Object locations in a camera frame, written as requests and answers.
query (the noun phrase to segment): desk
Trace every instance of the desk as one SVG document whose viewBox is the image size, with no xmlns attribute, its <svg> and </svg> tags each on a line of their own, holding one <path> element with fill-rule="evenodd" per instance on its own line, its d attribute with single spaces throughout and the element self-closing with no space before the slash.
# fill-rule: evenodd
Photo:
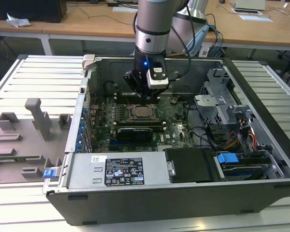
<svg viewBox="0 0 290 232">
<path fill-rule="evenodd" d="M 229 11 L 230 0 L 220 4 Z M 267 7 L 282 8 L 284 2 L 267 1 Z M 68 3 L 68 11 L 60 24 L 32 22 L 32 26 L 14 28 L 5 21 L 0 21 L 0 34 L 2 36 L 39 38 L 46 55 L 52 55 L 49 39 L 92 40 L 135 42 L 132 26 L 133 13 L 113 12 L 112 7 L 80 6 L 89 16 L 108 15 L 128 25 L 116 22 L 107 17 L 87 16 L 74 4 Z M 225 47 L 239 47 L 251 49 L 290 50 L 290 15 L 281 12 L 270 11 L 273 22 L 244 21 L 236 14 L 230 14 L 225 9 L 217 6 L 218 0 L 210 0 L 206 13 L 213 13 L 216 17 L 217 28 L 224 36 Z M 215 41 L 213 32 L 208 33 L 202 49 L 209 48 Z"/>
</svg>

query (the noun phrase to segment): power supply label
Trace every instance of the power supply label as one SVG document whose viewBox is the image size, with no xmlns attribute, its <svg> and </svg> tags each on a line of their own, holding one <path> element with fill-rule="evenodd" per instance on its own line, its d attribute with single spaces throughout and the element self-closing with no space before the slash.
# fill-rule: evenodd
<svg viewBox="0 0 290 232">
<path fill-rule="evenodd" d="M 142 158 L 106 159 L 104 180 L 106 186 L 143 185 Z"/>
</svg>

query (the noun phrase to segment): circuit board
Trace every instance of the circuit board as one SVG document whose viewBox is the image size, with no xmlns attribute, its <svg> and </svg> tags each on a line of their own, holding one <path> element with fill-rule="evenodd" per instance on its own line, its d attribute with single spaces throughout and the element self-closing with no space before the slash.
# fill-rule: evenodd
<svg viewBox="0 0 290 232">
<path fill-rule="evenodd" d="M 163 121 L 163 131 L 154 131 L 152 140 L 147 143 L 119 143 L 113 136 L 116 133 L 115 122 L 133 122 L 139 116 L 131 113 L 136 105 L 117 104 L 113 99 L 98 98 L 91 107 L 93 152 L 162 151 L 171 147 L 194 147 L 192 134 L 184 120 L 188 104 L 182 101 L 172 105 L 171 99 L 171 96 L 161 96 L 158 104 L 146 105 L 152 109 L 151 121 Z"/>
</svg>

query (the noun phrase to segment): screw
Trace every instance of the screw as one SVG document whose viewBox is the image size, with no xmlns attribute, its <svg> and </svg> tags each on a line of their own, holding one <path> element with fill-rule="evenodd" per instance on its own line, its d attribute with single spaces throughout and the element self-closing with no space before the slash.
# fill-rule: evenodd
<svg viewBox="0 0 290 232">
<path fill-rule="evenodd" d="M 169 169 L 168 173 L 169 173 L 169 176 L 175 176 L 175 173 L 174 173 L 173 169 Z"/>
</svg>

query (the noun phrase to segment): aluminum profile table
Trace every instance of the aluminum profile table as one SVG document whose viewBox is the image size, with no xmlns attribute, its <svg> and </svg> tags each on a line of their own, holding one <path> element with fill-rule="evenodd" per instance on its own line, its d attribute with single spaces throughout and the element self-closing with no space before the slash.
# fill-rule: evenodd
<svg viewBox="0 0 290 232">
<path fill-rule="evenodd" d="M 31 118 L 24 102 L 28 97 L 39 97 L 50 117 L 63 112 L 72 114 L 84 76 L 81 61 L 82 57 L 18 59 L 0 82 L 0 113 L 9 109 L 19 118 Z M 284 113 L 290 112 L 290 89 L 266 65 L 254 61 L 234 63 L 290 137 L 290 115 Z M 290 197 L 256 214 L 73 227 L 47 201 L 42 184 L 0 185 L 0 231 L 290 232 Z M 127 210 L 137 213 L 137 209 Z"/>
</svg>

